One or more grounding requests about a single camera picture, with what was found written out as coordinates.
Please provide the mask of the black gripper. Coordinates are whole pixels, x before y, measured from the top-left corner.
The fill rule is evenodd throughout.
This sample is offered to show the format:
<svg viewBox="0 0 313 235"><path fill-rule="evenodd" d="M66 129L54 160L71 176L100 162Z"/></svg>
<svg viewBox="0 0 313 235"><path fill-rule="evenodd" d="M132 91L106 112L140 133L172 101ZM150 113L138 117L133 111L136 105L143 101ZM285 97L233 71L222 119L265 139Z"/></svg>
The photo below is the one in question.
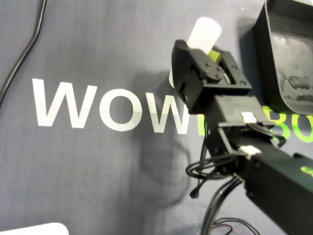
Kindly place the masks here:
<svg viewBox="0 0 313 235"><path fill-rule="evenodd" d="M252 88L229 51L212 49L208 56L176 40L171 61L174 88L189 114L204 114L216 95L247 95Z"/></svg>

